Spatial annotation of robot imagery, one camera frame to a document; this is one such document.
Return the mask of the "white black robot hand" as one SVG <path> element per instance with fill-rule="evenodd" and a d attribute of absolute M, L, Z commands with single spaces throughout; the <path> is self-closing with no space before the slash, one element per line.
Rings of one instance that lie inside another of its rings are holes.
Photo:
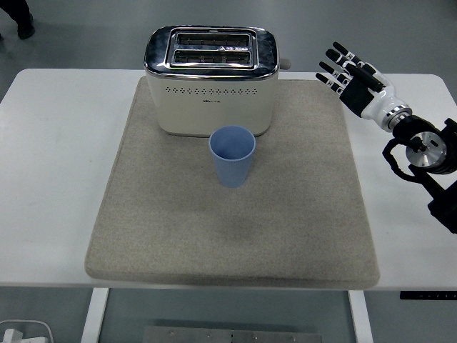
<path fill-rule="evenodd" d="M 400 120 L 412 115 L 412 109 L 396 97 L 390 80 L 372 64 L 363 61 L 337 41 L 326 51 L 335 68 L 321 61 L 327 72 L 316 78 L 335 92 L 340 101 L 356 116 L 372 120 L 391 132 Z"/>

